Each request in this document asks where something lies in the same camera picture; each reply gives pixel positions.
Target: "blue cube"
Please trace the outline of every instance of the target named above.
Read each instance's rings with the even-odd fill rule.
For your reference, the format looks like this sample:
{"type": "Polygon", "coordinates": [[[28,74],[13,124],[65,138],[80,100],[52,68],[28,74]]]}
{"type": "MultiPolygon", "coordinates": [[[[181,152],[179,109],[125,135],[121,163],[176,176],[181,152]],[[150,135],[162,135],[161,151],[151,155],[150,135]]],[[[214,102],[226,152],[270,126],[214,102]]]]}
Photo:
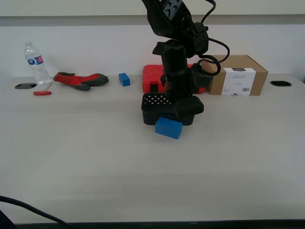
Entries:
{"type": "Polygon", "coordinates": [[[166,118],[160,118],[156,122],[156,133],[167,137],[178,139],[182,132],[183,124],[169,120],[166,118]]]}
{"type": "Polygon", "coordinates": [[[120,79],[121,84],[124,87],[130,86],[130,79],[126,73],[119,74],[119,79],[120,79]]]}

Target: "black cord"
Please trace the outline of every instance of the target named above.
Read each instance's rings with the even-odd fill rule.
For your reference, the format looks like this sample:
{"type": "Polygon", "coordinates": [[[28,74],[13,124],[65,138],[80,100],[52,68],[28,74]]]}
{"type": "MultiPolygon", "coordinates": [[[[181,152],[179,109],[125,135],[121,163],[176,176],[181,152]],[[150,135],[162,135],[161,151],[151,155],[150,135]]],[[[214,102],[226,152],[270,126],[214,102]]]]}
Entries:
{"type": "Polygon", "coordinates": [[[209,12],[202,18],[201,23],[203,24],[205,19],[216,9],[216,2],[214,0],[206,0],[207,2],[211,3],[213,7],[210,9],[209,12]]]}
{"type": "Polygon", "coordinates": [[[23,203],[19,200],[16,200],[16,199],[11,199],[11,198],[8,198],[8,197],[3,197],[3,196],[0,196],[0,202],[4,202],[4,203],[8,203],[8,204],[13,204],[13,205],[16,205],[16,206],[19,206],[19,207],[22,207],[22,208],[25,208],[31,212],[34,212],[35,214],[37,215],[40,215],[42,217],[45,217],[47,219],[50,219],[50,220],[53,220],[55,222],[58,222],[59,224],[62,224],[64,225],[66,228],[69,228],[69,229],[74,229],[73,226],[69,225],[68,223],[66,223],[65,221],[59,219],[59,218],[56,218],[54,216],[51,216],[43,211],[40,211],[38,210],[37,208],[34,208],[32,207],[31,205],[29,204],[26,204],[26,203],[23,203]]]}
{"type": "Polygon", "coordinates": [[[210,63],[214,63],[216,64],[217,66],[217,71],[214,72],[214,73],[209,73],[209,72],[206,72],[206,71],[203,71],[202,73],[205,74],[205,75],[209,75],[209,76],[216,76],[220,73],[221,71],[221,65],[220,65],[220,62],[213,56],[211,55],[199,55],[200,58],[202,58],[197,64],[201,64],[202,61],[208,61],[207,59],[210,59],[212,61],[209,61],[210,63]]]}
{"type": "MultiPolygon", "coordinates": [[[[231,53],[229,46],[227,46],[227,45],[226,45],[225,43],[223,43],[223,42],[220,42],[220,41],[215,40],[215,39],[212,39],[212,38],[209,38],[209,41],[215,42],[215,43],[217,43],[217,44],[219,44],[219,45],[225,47],[226,50],[227,50],[227,55],[226,55],[221,61],[219,61],[219,63],[222,63],[222,62],[224,62],[226,59],[229,58],[230,53],[231,53]]],[[[208,60],[202,60],[202,61],[205,61],[205,62],[208,62],[208,63],[214,63],[214,62],[208,61],[208,60]]]]}

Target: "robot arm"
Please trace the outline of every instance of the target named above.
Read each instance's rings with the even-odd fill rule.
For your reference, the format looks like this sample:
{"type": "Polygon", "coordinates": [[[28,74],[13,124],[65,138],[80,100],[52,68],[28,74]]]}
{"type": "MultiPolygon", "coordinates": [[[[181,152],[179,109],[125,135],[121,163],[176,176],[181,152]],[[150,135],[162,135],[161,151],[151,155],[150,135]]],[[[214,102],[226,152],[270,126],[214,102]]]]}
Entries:
{"type": "Polygon", "coordinates": [[[182,0],[142,0],[153,32],[177,40],[186,49],[187,58],[208,51],[208,28],[194,23],[191,13],[182,0]]]}
{"type": "MultiPolygon", "coordinates": [[[[206,15],[208,16],[215,9],[216,3],[214,0],[206,1],[214,5],[206,15]]],[[[142,0],[142,2],[147,9],[147,18],[153,32],[171,39],[167,42],[158,42],[153,54],[162,57],[164,75],[161,77],[161,82],[166,84],[165,93],[172,102],[176,115],[184,118],[202,113],[204,105],[199,98],[192,95],[192,88],[198,82],[209,87],[213,76],[221,69],[220,62],[216,58],[205,55],[210,40],[207,34],[208,27],[203,25],[206,16],[202,22],[194,23],[191,13],[182,0],[142,0]],[[187,58],[195,55],[212,60],[212,62],[204,61],[215,63],[217,72],[205,72],[200,62],[188,68],[187,58]]]]}

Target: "red glove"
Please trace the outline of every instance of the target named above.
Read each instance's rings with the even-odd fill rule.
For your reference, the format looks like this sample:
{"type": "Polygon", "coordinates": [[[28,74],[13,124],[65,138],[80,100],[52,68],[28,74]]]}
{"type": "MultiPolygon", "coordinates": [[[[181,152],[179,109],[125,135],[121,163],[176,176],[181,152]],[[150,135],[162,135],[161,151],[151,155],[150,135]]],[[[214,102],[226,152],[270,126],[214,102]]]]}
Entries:
{"type": "Polygon", "coordinates": [[[67,84],[77,90],[88,91],[91,87],[102,86],[109,82],[107,76],[102,74],[93,74],[90,76],[82,77],[76,76],[74,73],[57,73],[54,81],[67,84]]]}

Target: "red toolbox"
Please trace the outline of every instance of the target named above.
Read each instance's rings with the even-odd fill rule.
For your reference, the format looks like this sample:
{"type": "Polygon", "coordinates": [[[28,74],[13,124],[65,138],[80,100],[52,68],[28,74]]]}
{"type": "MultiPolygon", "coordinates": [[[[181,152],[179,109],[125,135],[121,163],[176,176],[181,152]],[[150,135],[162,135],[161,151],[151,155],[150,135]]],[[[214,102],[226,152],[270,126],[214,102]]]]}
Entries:
{"type": "MultiPolygon", "coordinates": [[[[163,75],[163,65],[146,65],[143,69],[143,92],[160,92],[164,93],[166,88],[162,86],[160,78],[163,75]]],[[[205,88],[199,88],[197,94],[202,94],[205,88]]]]}

